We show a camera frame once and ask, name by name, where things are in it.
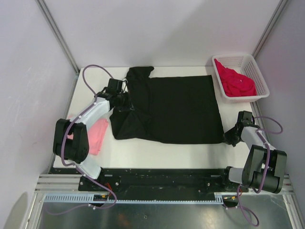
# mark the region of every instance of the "metal floor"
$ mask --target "metal floor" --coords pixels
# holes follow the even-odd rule
[[[258,216],[261,229],[292,229],[282,195],[241,197]],[[78,204],[44,203],[50,212]],[[117,204],[110,209],[83,207],[51,216],[42,211],[39,229],[245,229],[253,228],[239,209],[198,204]]]

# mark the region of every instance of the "white wall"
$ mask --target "white wall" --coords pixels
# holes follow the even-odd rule
[[[75,61],[107,67],[212,65],[252,53],[279,0],[46,0]]]
[[[0,30],[3,228],[20,197],[15,209],[25,211],[50,162],[54,125],[64,114],[75,74],[34,0],[1,1]],[[17,228],[23,215],[12,215]]]
[[[257,58],[270,90],[259,101],[264,115],[284,127],[269,135],[287,153],[287,172],[305,214],[305,1],[292,0]]]

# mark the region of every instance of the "cable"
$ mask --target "cable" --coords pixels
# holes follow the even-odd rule
[[[279,127],[281,128],[281,131],[280,132],[275,132],[275,131],[270,131],[270,130],[266,130],[266,129],[257,129],[256,130],[256,134],[259,136],[259,138],[262,140],[263,144],[266,146],[267,148],[267,158],[266,158],[266,163],[265,163],[265,168],[264,168],[264,171],[263,171],[263,176],[262,176],[262,180],[261,180],[261,183],[259,185],[259,188],[258,190],[256,190],[255,188],[253,188],[254,192],[255,193],[260,193],[263,189],[263,186],[264,186],[264,182],[265,182],[265,178],[266,178],[266,175],[267,175],[267,171],[268,171],[268,165],[269,165],[269,162],[270,162],[270,147],[269,147],[269,144],[268,142],[265,140],[265,138],[262,136],[261,133],[259,133],[259,131],[264,131],[266,133],[270,133],[270,134],[274,134],[274,135],[279,135],[283,132],[283,127],[282,125],[276,121],[275,119],[273,118],[270,118],[270,117],[267,117],[267,116],[259,116],[259,117],[254,117],[254,119],[257,119],[257,118],[266,118],[266,119],[269,119],[269,120],[272,120],[274,121],[276,124],[279,125]]]
[[[87,111],[89,111],[93,106],[95,106],[95,103],[96,103],[96,101],[97,101],[97,94],[96,94],[96,92],[89,86],[89,84],[87,83],[87,81],[86,81],[86,79],[85,79],[85,71],[86,71],[88,68],[90,68],[90,67],[98,67],[98,68],[101,68],[101,69],[103,69],[103,70],[110,76],[110,78],[113,78],[113,76],[112,76],[105,68],[103,68],[103,67],[101,67],[101,66],[99,66],[99,65],[96,65],[96,64],[90,64],[90,65],[86,66],[86,67],[83,69],[83,71],[82,71],[82,79],[83,79],[85,85],[86,85],[86,86],[89,88],[89,90],[92,91],[92,93],[94,94],[94,101],[93,101],[93,103],[92,103],[91,105],[89,105],[85,110],[83,110],[83,111],[82,111],[74,120],[72,120],[71,123],[69,124],[69,126],[68,126],[68,128],[67,128],[67,130],[66,130],[66,132],[65,132],[65,134],[64,134],[64,136],[63,136],[63,140],[62,140],[62,145],[61,145],[61,162],[62,162],[62,164],[63,164],[64,166],[66,166],[66,167],[67,167],[67,166],[75,166],[76,170],[79,171],[80,174],[82,174],[84,177],[87,177],[91,182],[93,182],[94,184],[96,184],[96,185],[102,187],[103,189],[107,190],[108,192],[110,192],[110,193],[113,195],[113,197],[114,197],[114,202],[113,202],[112,204],[110,204],[109,206],[104,206],[104,205],[103,205],[102,207],[97,207],[97,206],[94,206],[94,207],[93,207],[93,209],[96,209],[96,208],[97,208],[97,209],[107,209],[107,208],[111,208],[111,207],[112,207],[113,205],[115,205],[115,203],[117,202],[117,197],[116,197],[115,193],[114,193],[111,189],[109,189],[109,188],[105,187],[104,185],[102,185],[102,184],[98,183],[97,181],[95,181],[93,178],[87,176],[87,175],[86,175],[86,174],[85,174],[85,173],[84,173],[75,163],[69,163],[69,164],[67,164],[67,163],[65,162],[65,160],[64,160],[65,145],[66,145],[66,141],[67,141],[69,132],[70,132],[70,130],[71,130],[73,124],[74,124],[81,116],[83,116]],[[46,212],[47,212],[48,214],[50,214],[50,215],[58,216],[58,215],[68,213],[68,212],[70,212],[70,211],[73,211],[74,209],[77,209],[77,208],[80,208],[80,207],[84,207],[84,206],[88,206],[88,204],[81,204],[81,205],[78,205],[78,206],[76,206],[76,207],[73,207],[73,208],[71,208],[71,209],[69,209],[69,210],[67,210],[67,211],[60,212],[60,213],[51,213],[51,212],[49,212],[48,210],[46,210]]]
[[[266,118],[266,119],[269,119],[269,120],[271,120],[271,121],[274,121],[276,124],[278,124],[279,125],[279,127],[281,128],[281,131],[280,132],[275,132],[275,131],[271,131],[271,130],[266,130],[266,129],[257,129],[257,131],[264,131],[264,132],[266,132],[266,133],[269,133],[269,134],[273,134],[273,135],[279,135],[279,134],[281,134],[282,132],[283,132],[283,127],[282,127],[282,125],[278,122],[278,121],[276,121],[275,119],[273,119],[273,118],[270,118],[270,117],[267,117],[267,116],[258,116],[258,117],[255,117],[254,119],[257,119],[257,118]]]
[[[264,145],[267,148],[267,158],[266,158],[265,168],[264,168],[264,171],[263,171],[262,180],[261,180],[261,183],[258,187],[258,190],[253,188],[254,192],[256,192],[257,194],[260,193],[263,189],[264,182],[265,182],[266,175],[267,175],[267,171],[268,171],[268,165],[269,165],[269,161],[270,161],[270,147],[269,147],[269,144],[266,142],[265,139],[263,140],[263,142],[264,142]]]
[[[241,187],[241,185],[239,184],[239,185],[238,185],[238,188],[237,188],[237,199],[238,199],[238,203],[239,203],[239,206],[238,206],[238,207],[239,207],[240,210],[242,211],[242,214],[244,215],[245,219],[246,219],[252,226],[258,227],[258,226],[259,226],[259,220],[258,220],[258,217],[255,215],[255,213],[254,213],[253,211],[251,211],[249,208],[246,208],[246,207],[243,207],[243,206],[242,206],[242,203],[241,203],[241,201],[240,201],[240,199],[239,199],[239,197],[240,197],[240,194],[239,194],[239,189],[240,189],[240,187]],[[248,212],[250,212],[250,213],[256,218],[257,224],[254,224],[254,223],[251,221],[251,219],[246,215],[245,210],[248,211]]]

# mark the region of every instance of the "metal pole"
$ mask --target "metal pole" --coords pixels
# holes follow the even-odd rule
[[[266,40],[268,39],[269,35],[271,34],[272,29],[275,27],[275,25],[279,21],[280,17],[283,15],[282,13],[283,13],[283,11],[285,10],[285,8],[287,7],[287,5],[290,1],[291,0],[281,0],[278,3],[278,5],[277,5],[269,23],[268,23],[268,25],[267,25],[263,35],[261,36],[261,39],[259,40],[256,48],[253,51],[252,56],[255,59],[257,58],[259,52],[261,51],[262,47],[266,43]]]
[[[44,0],[35,0],[37,2],[38,7],[40,8],[43,16],[45,17],[47,23],[49,24],[55,38],[57,39],[59,45],[61,46],[62,51],[66,55],[68,61],[70,62],[72,68],[74,69],[76,75],[79,75],[80,69],[78,68],[67,43],[65,42],[60,30],[58,29],[58,26],[56,25],[54,18],[52,17],[46,3]]]

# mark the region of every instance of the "pink cloth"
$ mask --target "pink cloth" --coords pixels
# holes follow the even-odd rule
[[[108,124],[107,119],[101,118],[88,131],[89,154],[98,155],[100,152]]]
[[[224,87],[224,92],[229,97],[255,96],[256,88],[252,79],[237,73],[233,69],[225,68],[215,59],[216,68]]]

